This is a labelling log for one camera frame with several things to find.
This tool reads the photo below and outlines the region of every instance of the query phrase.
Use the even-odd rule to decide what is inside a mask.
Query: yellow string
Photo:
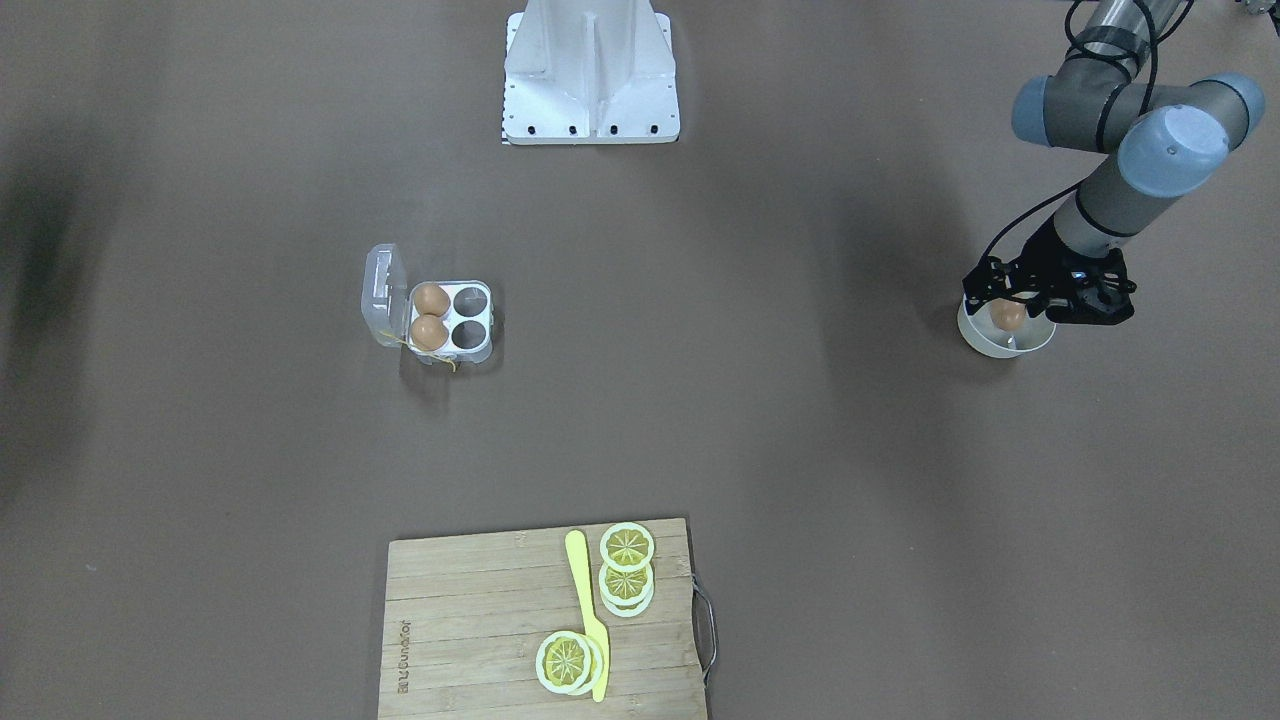
[[[426,355],[428,357],[430,357],[433,360],[439,360],[440,363],[447,363],[449,365],[449,372],[451,373],[457,373],[458,372],[458,364],[454,360],[451,360],[448,357],[443,357],[443,356],[436,355],[434,352],[426,352],[422,348],[415,347],[415,346],[410,345],[407,341],[404,341],[403,338],[396,337],[396,336],[393,336],[392,333],[389,333],[387,331],[381,331],[380,334],[384,334],[384,336],[394,340],[396,342],[403,345],[404,347],[407,347],[407,348],[410,348],[410,350],[412,350],[415,352],[421,352],[422,355]]]

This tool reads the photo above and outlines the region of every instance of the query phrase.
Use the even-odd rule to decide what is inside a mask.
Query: clear plastic egg carton
[[[408,337],[419,318],[413,291],[438,284],[449,296],[440,322],[448,333],[444,345],[428,352]],[[374,340],[384,347],[406,346],[424,364],[484,363],[493,354],[493,291],[480,281],[431,281],[408,287],[404,264],[396,243],[375,245],[365,259],[361,311]]]

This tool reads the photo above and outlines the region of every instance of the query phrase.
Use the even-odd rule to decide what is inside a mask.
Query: brown egg
[[[443,318],[449,311],[449,293],[435,283],[420,284],[413,291],[413,307],[422,315]]]
[[[449,331],[444,329],[444,323],[435,315],[419,315],[408,327],[408,338],[413,342],[413,347],[434,352],[449,340]]]
[[[991,301],[991,322],[1006,333],[1016,332],[1027,322],[1027,306],[997,297]]]

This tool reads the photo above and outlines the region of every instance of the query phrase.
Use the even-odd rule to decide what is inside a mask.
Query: lemon slice
[[[621,573],[639,570],[653,560],[653,536],[637,523],[618,523],[600,537],[600,557]]]
[[[600,598],[618,607],[632,607],[653,592],[653,566],[621,571],[600,565]]]
[[[650,602],[653,602],[653,587],[652,585],[649,587],[649,592],[645,593],[644,600],[641,600],[637,605],[635,605],[632,607],[618,607],[617,605],[613,605],[612,602],[602,598],[602,603],[604,605],[604,609],[608,610],[609,612],[617,615],[618,618],[635,618],[636,615],[639,615],[639,614],[644,612],[645,610],[648,610]]]
[[[595,683],[600,680],[600,674],[604,671],[604,651],[600,650],[600,644],[586,635],[582,635],[582,639],[586,641],[586,646],[591,648],[591,676],[582,683],[581,688],[577,688],[568,694],[586,694],[591,692],[591,688],[594,688]]]
[[[534,660],[538,682],[556,694],[570,694],[591,674],[591,650],[586,638],[571,630],[547,635]]]

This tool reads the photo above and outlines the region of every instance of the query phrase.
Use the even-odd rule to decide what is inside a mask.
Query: cutting board
[[[609,628],[603,702],[538,683],[538,646],[582,632],[567,528],[407,539],[387,552],[387,606],[378,717],[398,720],[707,719],[692,625],[689,532],[681,518],[641,521],[654,536],[654,597],[636,618],[600,605],[600,536],[579,525],[591,553],[596,616]]]

